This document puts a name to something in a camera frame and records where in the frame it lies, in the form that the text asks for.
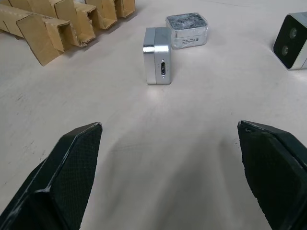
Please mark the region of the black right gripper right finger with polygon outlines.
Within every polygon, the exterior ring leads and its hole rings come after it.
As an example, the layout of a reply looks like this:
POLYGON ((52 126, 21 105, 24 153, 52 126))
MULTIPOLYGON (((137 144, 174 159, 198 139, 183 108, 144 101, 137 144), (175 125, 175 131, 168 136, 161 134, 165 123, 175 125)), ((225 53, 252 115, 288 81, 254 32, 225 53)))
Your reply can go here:
POLYGON ((273 230, 307 228, 307 149, 291 133, 237 125, 247 183, 273 230))

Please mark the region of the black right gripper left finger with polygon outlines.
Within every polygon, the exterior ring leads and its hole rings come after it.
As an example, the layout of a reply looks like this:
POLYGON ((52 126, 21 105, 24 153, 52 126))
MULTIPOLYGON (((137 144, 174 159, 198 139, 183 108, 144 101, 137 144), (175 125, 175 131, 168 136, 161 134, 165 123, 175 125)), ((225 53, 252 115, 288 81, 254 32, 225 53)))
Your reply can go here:
POLYGON ((63 135, 0 216, 2 230, 78 230, 93 187, 102 124, 63 135))

